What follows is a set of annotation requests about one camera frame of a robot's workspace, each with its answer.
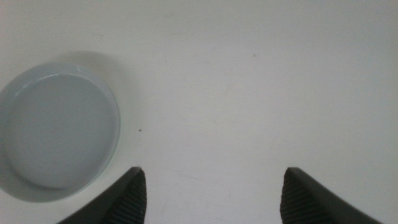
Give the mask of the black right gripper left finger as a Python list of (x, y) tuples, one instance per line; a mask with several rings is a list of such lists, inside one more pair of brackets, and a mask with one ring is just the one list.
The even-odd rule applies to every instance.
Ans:
[(61, 224), (144, 224), (147, 208), (146, 176), (132, 167), (90, 203)]

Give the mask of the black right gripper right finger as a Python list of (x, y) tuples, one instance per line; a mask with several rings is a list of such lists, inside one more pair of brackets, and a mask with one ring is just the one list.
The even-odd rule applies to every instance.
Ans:
[(287, 168), (280, 201), (283, 224), (379, 223), (298, 167)]

